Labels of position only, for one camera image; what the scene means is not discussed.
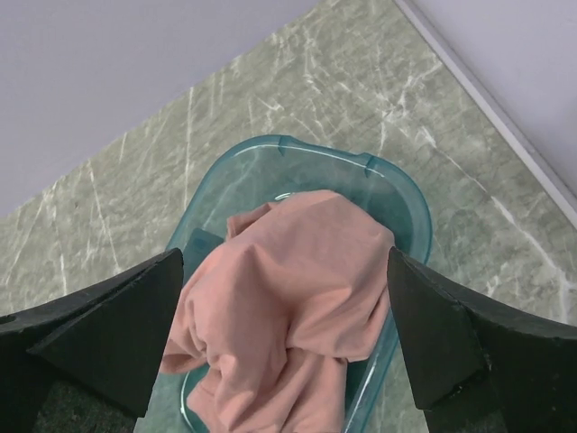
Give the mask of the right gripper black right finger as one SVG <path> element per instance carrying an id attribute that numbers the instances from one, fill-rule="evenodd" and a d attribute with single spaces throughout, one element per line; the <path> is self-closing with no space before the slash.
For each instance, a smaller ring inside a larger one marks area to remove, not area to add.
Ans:
<path id="1" fill-rule="evenodd" d="M 396 248 L 389 298 L 431 432 L 574 432 L 576 328 L 464 287 Z"/>

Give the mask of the pink t-shirt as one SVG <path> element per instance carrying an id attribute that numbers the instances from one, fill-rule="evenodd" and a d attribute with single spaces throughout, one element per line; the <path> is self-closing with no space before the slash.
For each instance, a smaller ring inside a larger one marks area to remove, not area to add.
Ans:
<path id="1" fill-rule="evenodd" d="M 229 218 L 184 286 L 161 360 L 202 365 L 188 407 L 212 432 L 338 432 L 346 370 L 389 311 L 393 234 L 330 190 Z"/>

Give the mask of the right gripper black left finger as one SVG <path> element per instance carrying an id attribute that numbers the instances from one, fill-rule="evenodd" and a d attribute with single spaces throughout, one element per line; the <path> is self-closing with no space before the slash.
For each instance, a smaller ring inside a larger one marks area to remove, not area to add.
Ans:
<path id="1" fill-rule="evenodd" d="M 171 249 L 1 318 L 3 432 L 131 432 L 145 416 L 183 282 Z"/>

